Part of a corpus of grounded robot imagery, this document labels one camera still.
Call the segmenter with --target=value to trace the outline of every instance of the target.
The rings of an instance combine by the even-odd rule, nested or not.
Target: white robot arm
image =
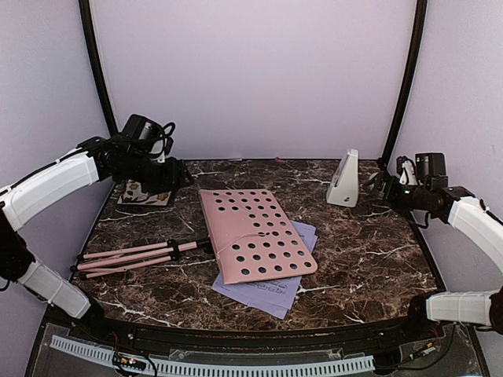
[[[416,155],[414,172],[410,170],[411,161],[405,156],[397,159],[400,180],[383,171],[365,186],[398,211],[425,210],[431,218],[439,218],[464,233],[503,274],[503,222],[466,188],[448,186],[442,153]],[[417,180],[406,183],[405,176]],[[479,324],[503,335],[503,288],[485,292],[442,292],[416,298],[411,302],[409,315],[416,311],[433,321]]]
[[[0,189],[0,277],[24,285],[85,324],[99,320],[102,308],[36,258],[17,231],[58,200],[108,177],[139,181],[152,194],[190,185],[193,179],[183,161],[165,158],[173,145],[173,130],[173,123],[162,127],[132,115],[124,130],[110,139],[91,138]]]

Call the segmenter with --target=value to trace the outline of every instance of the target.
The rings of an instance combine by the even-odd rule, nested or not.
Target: white perforated strip
[[[95,364],[112,367],[113,350],[110,347],[103,348],[102,346],[91,346],[58,335],[53,336],[50,346],[55,350],[60,350]],[[375,369],[373,367],[372,356],[314,364],[249,367],[180,363],[177,361],[156,359],[155,357],[152,357],[152,361],[157,366],[157,374],[159,377],[180,375],[201,377],[329,377],[371,372]],[[149,363],[147,363],[147,369],[143,374],[153,375],[153,369]]]

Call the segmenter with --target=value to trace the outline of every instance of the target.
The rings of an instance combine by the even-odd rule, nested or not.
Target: table
[[[355,208],[325,201],[335,160],[192,161],[195,184],[168,207],[117,204],[110,195],[85,253],[110,251],[173,238],[207,236],[199,189],[269,189],[291,220],[314,225],[318,271],[304,276],[284,320],[241,305],[211,289],[218,266],[202,251],[127,273],[73,283],[94,296],[106,316],[139,324],[216,331],[322,329],[406,315],[409,300],[437,288],[434,273],[407,221],[360,192]],[[360,183],[378,171],[360,161]]]

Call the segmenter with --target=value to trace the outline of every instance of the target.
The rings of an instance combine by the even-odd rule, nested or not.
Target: sheet of paper
[[[297,221],[292,221],[292,224],[306,247],[312,252],[318,240],[314,235],[316,228]],[[225,285],[220,273],[213,283],[213,290],[283,319],[288,309],[292,308],[301,279],[301,276],[294,276],[287,279]]]

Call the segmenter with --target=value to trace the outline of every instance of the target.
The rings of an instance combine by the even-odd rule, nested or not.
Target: black pole
[[[87,53],[89,54],[89,62],[94,76],[94,85],[96,86],[97,95],[100,98],[101,110],[105,116],[110,136],[119,132],[117,129],[116,118],[113,115],[112,105],[108,97],[107,86],[105,85],[105,77],[101,69],[100,55],[97,50],[96,35],[94,35],[93,17],[89,0],[79,0],[80,18],[86,38]]]
[[[387,135],[386,145],[384,146],[383,155],[377,160],[377,165],[381,170],[386,170],[390,162],[393,149],[395,148],[400,126],[402,125],[403,116],[406,113],[407,101],[409,100],[410,88],[416,71],[417,57],[419,56],[419,48],[421,38],[423,36],[424,20],[426,19],[426,7],[428,0],[417,0],[416,16],[414,17],[414,26],[412,29],[412,37],[410,39],[409,55],[407,56],[406,69],[403,74],[402,87],[398,95],[395,114],[391,121],[390,132]]]

